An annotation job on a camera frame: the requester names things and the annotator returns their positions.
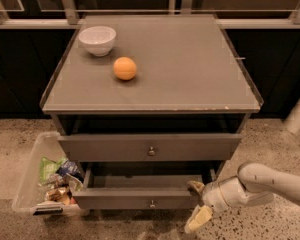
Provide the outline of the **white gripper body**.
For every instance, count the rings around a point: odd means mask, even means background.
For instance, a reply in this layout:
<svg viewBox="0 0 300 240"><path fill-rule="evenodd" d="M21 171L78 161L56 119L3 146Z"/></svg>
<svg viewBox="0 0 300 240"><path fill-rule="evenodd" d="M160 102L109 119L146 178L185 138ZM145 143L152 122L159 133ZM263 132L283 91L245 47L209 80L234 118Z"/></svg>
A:
<svg viewBox="0 0 300 240"><path fill-rule="evenodd" d="M223 212L232 206L245 205L248 201L244 186L236 176L211 182L204 187L203 203L214 212Z"/></svg>

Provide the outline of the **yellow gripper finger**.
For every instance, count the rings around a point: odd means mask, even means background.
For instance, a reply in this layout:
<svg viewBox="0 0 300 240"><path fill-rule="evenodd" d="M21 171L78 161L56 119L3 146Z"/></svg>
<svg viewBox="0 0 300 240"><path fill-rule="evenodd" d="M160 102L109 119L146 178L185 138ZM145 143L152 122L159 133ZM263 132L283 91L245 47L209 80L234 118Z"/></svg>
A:
<svg viewBox="0 0 300 240"><path fill-rule="evenodd" d="M187 185L188 185L188 189L190 191L197 193L199 196L202 195L203 190L205 188L205 185L202 182L199 182L199 181L191 180L191 181L187 182Z"/></svg>
<svg viewBox="0 0 300 240"><path fill-rule="evenodd" d="M210 207L197 205L190 218L187 220L184 230L187 234L197 231L201 226L207 223L213 215Z"/></svg>

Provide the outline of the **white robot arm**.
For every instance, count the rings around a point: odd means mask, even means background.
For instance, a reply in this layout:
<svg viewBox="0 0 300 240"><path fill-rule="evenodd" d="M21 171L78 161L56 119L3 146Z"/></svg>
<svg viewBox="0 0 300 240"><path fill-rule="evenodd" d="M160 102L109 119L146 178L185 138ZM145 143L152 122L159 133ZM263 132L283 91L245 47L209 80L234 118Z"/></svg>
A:
<svg viewBox="0 0 300 240"><path fill-rule="evenodd" d="M189 188L198 194L198 205L187 220L187 234L197 231L214 213L231 207L260 206L272 202L277 194L300 206L300 176L274 170L260 163L246 162L239 166L237 175L205 185L189 181Z"/></svg>

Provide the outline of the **white cylindrical robot base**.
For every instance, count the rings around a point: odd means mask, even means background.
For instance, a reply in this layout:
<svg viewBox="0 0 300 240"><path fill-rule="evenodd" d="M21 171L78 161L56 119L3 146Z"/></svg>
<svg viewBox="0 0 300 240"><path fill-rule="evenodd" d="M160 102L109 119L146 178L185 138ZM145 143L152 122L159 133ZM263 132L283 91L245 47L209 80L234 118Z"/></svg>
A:
<svg viewBox="0 0 300 240"><path fill-rule="evenodd" d="M290 111L288 117L284 120L284 126L293 134L300 130L300 99Z"/></svg>

